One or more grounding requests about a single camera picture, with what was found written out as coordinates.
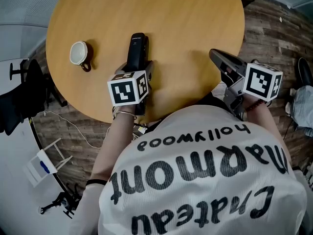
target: hand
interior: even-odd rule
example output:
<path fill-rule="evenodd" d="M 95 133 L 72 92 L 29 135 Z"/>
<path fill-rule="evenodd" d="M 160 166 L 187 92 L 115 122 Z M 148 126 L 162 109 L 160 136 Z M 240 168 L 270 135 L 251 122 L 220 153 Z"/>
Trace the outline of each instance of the hand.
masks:
<path fill-rule="evenodd" d="M 250 107 L 252 104 L 254 104 L 256 101 L 259 100 L 259 98 L 252 96 L 250 94 L 245 93 L 244 95 L 244 101 L 243 101 L 243 108 L 248 108 Z"/>

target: wrist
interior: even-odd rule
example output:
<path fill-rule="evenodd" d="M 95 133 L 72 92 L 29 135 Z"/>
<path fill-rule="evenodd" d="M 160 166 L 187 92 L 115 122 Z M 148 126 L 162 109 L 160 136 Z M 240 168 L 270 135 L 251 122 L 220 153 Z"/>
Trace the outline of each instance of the wrist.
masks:
<path fill-rule="evenodd" d="M 248 107 L 252 106 L 255 104 L 259 98 L 249 95 L 249 94 L 244 94 L 244 100 L 243 100 L 243 108 L 247 109 Z"/>
<path fill-rule="evenodd" d="M 136 107 L 135 104 L 119 106 L 118 111 L 129 112 L 129 113 L 135 114 L 135 107 Z"/>
<path fill-rule="evenodd" d="M 255 109 L 259 109 L 262 106 L 265 106 L 264 100 L 259 99 L 256 102 L 254 102 L 253 104 L 251 104 L 249 107 L 245 108 L 245 111 L 248 113 L 248 112 L 251 112 Z"/>

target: white box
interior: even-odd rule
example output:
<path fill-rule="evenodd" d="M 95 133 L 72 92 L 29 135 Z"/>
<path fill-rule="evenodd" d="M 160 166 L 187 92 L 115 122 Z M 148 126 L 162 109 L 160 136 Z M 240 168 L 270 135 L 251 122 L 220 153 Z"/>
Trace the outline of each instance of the white box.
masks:
<path fill-rule="evenodd" d="M 108 87 L 113 106 L 139 104 L 149 93 L 145 70 L 115 74 Z"/>
<path fill-rule="evenodd" d="M 243 92 L 271 101 L 277 97 L 283 73 L 266 64 L 247 64 Z"/>

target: coffee cup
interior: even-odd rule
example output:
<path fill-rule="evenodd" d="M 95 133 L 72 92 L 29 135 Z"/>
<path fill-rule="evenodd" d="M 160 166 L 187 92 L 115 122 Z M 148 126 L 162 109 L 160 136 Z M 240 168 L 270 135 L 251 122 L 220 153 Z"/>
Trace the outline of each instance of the coffee cup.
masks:
<path fill-rule="evenodd" d="M 79 65 L 85 72 L 91 71 L 92 47 L 84 41 L 74 43 L 70 49 L 69 60 Z"/>

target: cup handle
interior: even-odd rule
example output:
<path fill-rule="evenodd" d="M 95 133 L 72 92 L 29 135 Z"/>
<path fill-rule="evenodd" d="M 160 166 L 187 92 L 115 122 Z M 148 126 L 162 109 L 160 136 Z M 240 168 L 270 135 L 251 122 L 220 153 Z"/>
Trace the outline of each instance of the cup handle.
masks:
<path fill-rule="evenodd" d="M 80 64 L 80 66 L 83 68 L 83 70 L 84 70 L 85 72 L 91 71 L 91 65 L 90 65 L 90 63 L 82 63 L 82 64 Z"/>

